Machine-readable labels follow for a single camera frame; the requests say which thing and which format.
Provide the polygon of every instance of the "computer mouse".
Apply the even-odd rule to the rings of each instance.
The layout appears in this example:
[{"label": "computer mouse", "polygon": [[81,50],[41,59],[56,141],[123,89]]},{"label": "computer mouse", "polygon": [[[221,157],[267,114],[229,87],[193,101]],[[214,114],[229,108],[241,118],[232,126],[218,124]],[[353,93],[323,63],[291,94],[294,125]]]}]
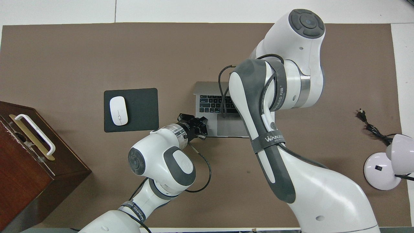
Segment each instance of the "computer mouse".
[{"label": "computer mouse", "polygon": [[115,96],[109,101],[109,109],[111,110],[112,121],[117,126],[128,123],[127,107],[125,99],[122,96]]}]

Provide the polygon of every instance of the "screw hole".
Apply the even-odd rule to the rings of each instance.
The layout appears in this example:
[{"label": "screw hole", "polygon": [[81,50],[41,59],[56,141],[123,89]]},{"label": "screw hole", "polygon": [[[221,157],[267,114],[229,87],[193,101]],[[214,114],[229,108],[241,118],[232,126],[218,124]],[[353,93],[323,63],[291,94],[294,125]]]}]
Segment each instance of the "screw hole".
[{"label": "screw hole", "polygon": [[26,139],[26,137],[23,135],[23,134],[21,134],[21,133],[19,133],[19,132],[16,132],[16,136],[22,141],[22,142],[27,142],[27,139]]},{"label": "screw hole", "polygon": [[322,215],[319,215],[318,217],[316,217],[317,221],[323,221],[324,219],[325,219],[325,217],[322,216]]}]

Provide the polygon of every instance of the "box handle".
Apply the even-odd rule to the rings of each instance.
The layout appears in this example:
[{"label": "box handle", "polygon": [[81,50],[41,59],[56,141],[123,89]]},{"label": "box handle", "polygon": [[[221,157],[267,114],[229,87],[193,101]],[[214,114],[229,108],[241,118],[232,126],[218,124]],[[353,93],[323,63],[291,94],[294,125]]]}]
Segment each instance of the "box handle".
[{"label": "box handle", "polygon": [[43,133],[43,131],[36,125],[36,123],[32,121],[32,119],[29,116],[25,114],[19,114],[17,117],[15,117],[15,120],[19,121],[22,117],[26,119],[26,121],[34,128],[34,130],[36,130],[40,137],[42,137],[43,140],[45,140],[45,142],[50,146],[50,150],[49,152],[47,152],[46,155],[52,155],[56,149],[53,142]]}]

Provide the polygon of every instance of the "laptop keyboard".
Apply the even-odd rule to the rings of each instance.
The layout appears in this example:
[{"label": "laptop keyboard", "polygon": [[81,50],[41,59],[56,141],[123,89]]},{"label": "laptop keyboard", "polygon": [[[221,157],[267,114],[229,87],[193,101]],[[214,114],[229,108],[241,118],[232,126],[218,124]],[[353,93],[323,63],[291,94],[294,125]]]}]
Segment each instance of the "laptop keyboard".
[{"label": "laptop keyboard", "polygon": [[[227,113],[237,113],[230,96],[224,98]],[[224,113],[224,109],[220,111],[221,96],[217,95],[200,95],[200,112]]]}]

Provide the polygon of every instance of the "black mouse pad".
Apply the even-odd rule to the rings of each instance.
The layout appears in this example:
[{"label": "black mouse pad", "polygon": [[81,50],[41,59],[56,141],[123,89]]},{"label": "black mouse pad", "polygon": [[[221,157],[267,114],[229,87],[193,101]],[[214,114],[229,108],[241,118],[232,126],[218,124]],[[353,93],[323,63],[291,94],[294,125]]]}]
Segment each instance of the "black mouse pad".
[{"label": "black mouse pad", "polygon": [[[158,129],[158,90],[156,88],[107,90],[103,94],[105,132]],[[128,122],[122,126],[117,126],[112,121],[109,101],[115,96],[122,96],[125,99]]]}]

